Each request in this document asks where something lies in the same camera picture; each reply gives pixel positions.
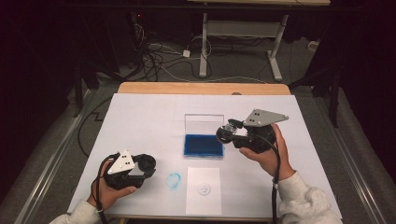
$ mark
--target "white sleeve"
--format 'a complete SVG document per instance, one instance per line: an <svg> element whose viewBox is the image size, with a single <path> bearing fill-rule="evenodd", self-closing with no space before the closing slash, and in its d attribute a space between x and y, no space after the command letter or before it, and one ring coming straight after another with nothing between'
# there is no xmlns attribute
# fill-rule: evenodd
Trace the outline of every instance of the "white sleeve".
<svg viewBox="0 0 396 224"><path fill-rule="evenodd" d="M96 208L86 201L79 201L73 210L72 214L63 214L51 221L50 224L64 224L64 223L84 223L93 224L100 220L96 212Z"/></svg>
<svg viewBox="0 0 396 224"><path fill-rule="evenodd" d="M282 223L342 223L330 209L326 194L321 189L307 186L297 172L279 181L278 187L282 200L278 213L283 217Z"/></svg>

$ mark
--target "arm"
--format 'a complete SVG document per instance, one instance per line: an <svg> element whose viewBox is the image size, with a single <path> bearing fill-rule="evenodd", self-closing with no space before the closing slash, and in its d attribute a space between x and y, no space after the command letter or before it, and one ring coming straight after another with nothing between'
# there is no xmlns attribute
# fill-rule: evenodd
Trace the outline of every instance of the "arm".
<svg viewBox="0 0 396 224"><path fill-rule="evenodd" d="M107 166L111 163L111 160L105 162L101 176L105 172ZM99 214L96 211L96 200L92 195L96 192L96 181L92 183L92 193L87 201L80 201L76 205L72 214L61 215L51 221L50 224L64 224L64 223L96 223L100 220ZM132 194L136 191L135 187L127 187L125 189L116 190L109 187L106 181L101 177L99 179L99 197L100 202L102 203L103 209L109 208L113 205L118 198L124 197L126 195Z"/></svg>
<svg viewBox="0 0 396 224"><path fill-rule="evenodd" d="M276 133L276 144L280 155L279 196L282 202L278 207L283 217L282 223L342 223L340 218L330 209L331 205L325 193L305 184L298 172L291 168L288 148L279 127L272 125ZM240 152L247 158L257 161L269 175L276 173L276 154L267 150L257 154L241 147Z"/></svg>

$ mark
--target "hand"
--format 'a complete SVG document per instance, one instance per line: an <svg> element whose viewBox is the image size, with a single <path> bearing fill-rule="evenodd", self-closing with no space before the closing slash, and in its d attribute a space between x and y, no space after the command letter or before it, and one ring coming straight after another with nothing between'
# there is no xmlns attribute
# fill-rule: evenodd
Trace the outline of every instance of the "hand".
<svg viewBox="0 0 396 224"><path fill-rule="evenodd" d="M103 165L102 171L100 176L103 176L105 169L107 168L108 164L111 163L112 160L108 160ZM93 196L96 197L96 181L92 183L92 193ZM99 197L100 202L102 203L103 209L109 208L113 205L118 198L124 197L126 195L132 194L136 191L136 187L127 187L124 189L113 189L109 187L106 181L101 177L99 179ZM96 207L96 201L93 198L92 194L88 198L87 202L90 203L92 206Z"/></svg>
<svg viewBox="0 0 396 224"><path fill-rule="evenodd" d="M289 164L288 148L286 147L285 139L283 138L279 127L276 124L272 124L272 127L276 134L276 146L280 156L279 180L282 180L294 175L295 171ZM262 169L269 175L274 176L276 174L277 158L272 149L262 153L255 153L247 147L241 147L239 151L247 158L257 161Z"/></svg>

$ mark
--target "blue ink smudge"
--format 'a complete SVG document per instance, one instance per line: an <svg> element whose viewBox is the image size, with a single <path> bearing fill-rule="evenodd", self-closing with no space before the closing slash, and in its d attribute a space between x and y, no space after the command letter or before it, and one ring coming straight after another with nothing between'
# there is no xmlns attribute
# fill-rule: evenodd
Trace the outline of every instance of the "blue ink smudge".
<svg viewBox="0 0 396 224"><path fill-rule="evenodd" d="M168 177L166 177L166 185L171 190L176 190L178 187L178 184L180 183L180 180L181 180L180 174L172 173Z"/></svg>

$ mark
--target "small white paper card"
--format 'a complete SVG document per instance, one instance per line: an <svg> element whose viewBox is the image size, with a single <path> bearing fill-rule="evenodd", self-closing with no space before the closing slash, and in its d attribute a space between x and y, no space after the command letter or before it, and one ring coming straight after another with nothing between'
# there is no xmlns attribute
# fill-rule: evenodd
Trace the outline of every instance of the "small white paper card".
<svg viewBox="0 0 396 224"><path fill-rule="evenodd" d="M186 214L221 215L219 168L191 168L187 177Z"/></svg>

